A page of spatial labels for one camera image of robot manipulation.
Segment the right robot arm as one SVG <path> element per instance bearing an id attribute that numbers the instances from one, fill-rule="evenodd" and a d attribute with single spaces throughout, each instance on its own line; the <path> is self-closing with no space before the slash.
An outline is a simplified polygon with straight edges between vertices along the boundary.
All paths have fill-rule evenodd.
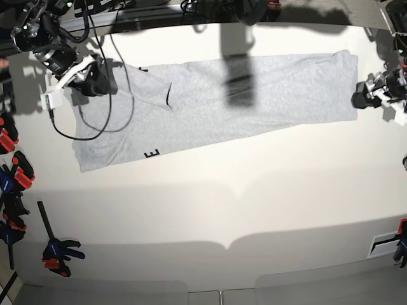
<path id="1" fill-rule="evenodd" d="M 145 1 L 1 1 L 3 10 L 14 8 L 17 22 L 11 40 L 19 52 L 50 55 L 50 70 L 60 79 L 77 64 L 74 44 L 95 30 L 94 16 L 116 21 L 136 18 L 177 19 L 211 23 L 299 22 L 306 24 L 356 25 L 381 29 L 385 26 L 378 1 L 181 1 L 178 9 Z"/>

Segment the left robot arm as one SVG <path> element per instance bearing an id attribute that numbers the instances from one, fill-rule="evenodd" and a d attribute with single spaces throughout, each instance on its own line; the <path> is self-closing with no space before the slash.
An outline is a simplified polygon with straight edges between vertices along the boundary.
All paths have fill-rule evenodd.
<path id="1" fill-rule="evenodd" d="M 379 107 L 382 102 L 397 104 L 406 100 L 406 1 L 381 1 L 380 13 L 390 38 L 384 49 L 397 56 L 396 65 L 385 64 L 364 83 L 362 94 L 367 107 Z"/>

